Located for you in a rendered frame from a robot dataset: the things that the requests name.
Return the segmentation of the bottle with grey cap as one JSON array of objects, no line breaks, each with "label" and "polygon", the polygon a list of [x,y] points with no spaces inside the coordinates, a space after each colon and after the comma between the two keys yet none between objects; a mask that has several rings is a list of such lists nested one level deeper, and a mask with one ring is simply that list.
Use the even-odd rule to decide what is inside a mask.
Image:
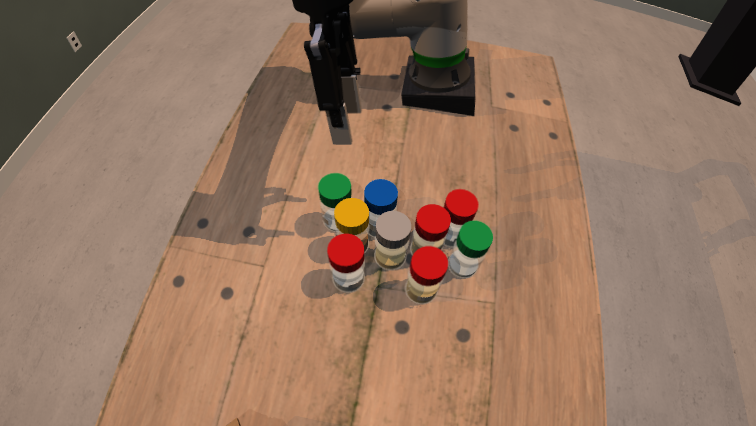
[{"label": "bottle with grey cap", "polygon": [[387,211],[376,221],[374,259],[385,270],[397,270],[406,261],[411,222],[399,211]]}]

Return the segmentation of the blue-capped bottle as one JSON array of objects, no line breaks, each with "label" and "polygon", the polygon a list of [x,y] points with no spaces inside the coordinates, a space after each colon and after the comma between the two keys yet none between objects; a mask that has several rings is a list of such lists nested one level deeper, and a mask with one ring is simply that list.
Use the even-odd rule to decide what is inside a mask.
[{"label": "blue-capped bottle", "polygon": [[397,211],[398,190],[390,181],[385,179],[373,180],[364,190],[364,202],[369,208],[370,235],[375,238],[376,221],[387,211]]}]

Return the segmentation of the bottle with yellow cap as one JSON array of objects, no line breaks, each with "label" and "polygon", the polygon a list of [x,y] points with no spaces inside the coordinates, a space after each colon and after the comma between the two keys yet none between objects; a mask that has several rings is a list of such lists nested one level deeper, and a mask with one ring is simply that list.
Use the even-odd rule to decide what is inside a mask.
[{"label": "bottle with yellow cap", "polygon": [[[352,234],[357,236],[364,245],[364,254],[369,248],[369,208],[365,202],[357,198],[347,198],[337,204],[334,210],[336,236]],[[338,229],[337,229],[338,228]]]}]

